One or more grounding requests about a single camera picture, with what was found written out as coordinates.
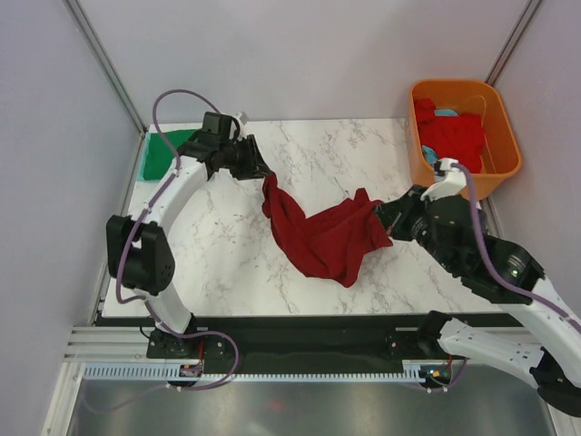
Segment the dark red t shirt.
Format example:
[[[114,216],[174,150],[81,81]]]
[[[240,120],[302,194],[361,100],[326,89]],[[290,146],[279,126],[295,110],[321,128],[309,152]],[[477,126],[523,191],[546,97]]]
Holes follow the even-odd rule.
[[[295,268],[308,278],[333,280],[345,288],[359,277],[365,255],[393,245],[364,188],[352,198],[308,217],[278,186],[273,173],[262,185],[262,212],[271,233]]]

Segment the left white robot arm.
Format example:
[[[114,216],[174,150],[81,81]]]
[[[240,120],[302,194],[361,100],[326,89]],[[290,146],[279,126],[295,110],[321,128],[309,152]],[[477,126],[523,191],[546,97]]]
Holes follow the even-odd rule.
[[[105,226],[115,299],[120,304],[143,302],[157,328],[169,333],[168,347],[180,357],[196,353],[200,337],[189,329],[193,315],[173,284],[175,260],[168,233],[213,173],[226,169],[241,181],[271,174],[252,134],[221,141],[197,131],[193,137],[194,142],[176,152],[149,199],[130,214],[111,216]]]

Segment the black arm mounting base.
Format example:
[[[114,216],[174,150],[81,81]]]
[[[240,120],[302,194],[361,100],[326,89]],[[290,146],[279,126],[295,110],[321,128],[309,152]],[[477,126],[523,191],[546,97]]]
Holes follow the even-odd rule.
[[[437,313],[411,315],[197,317],[189,332],[226,336],[178,339],[154,328],[150,359],[202,359],[223,372],[244,369],[390,369],[403,361],[456,361],[437,345]]]

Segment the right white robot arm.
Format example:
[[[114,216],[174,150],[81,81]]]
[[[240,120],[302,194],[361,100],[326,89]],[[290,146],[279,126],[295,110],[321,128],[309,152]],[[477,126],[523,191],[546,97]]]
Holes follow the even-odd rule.
[[[510,314],[538,345],[478,333],[459,319],[431,311],[416,334],[418,351],[467,357],[526,382],[546,403],[580,415],[580,321],[566,306],[544,269],[522,246],[485,235],[481,212],[461,195],[423,198],[412,186],[398,200],[373,212],[389,237],[416,242],[476,296]]]

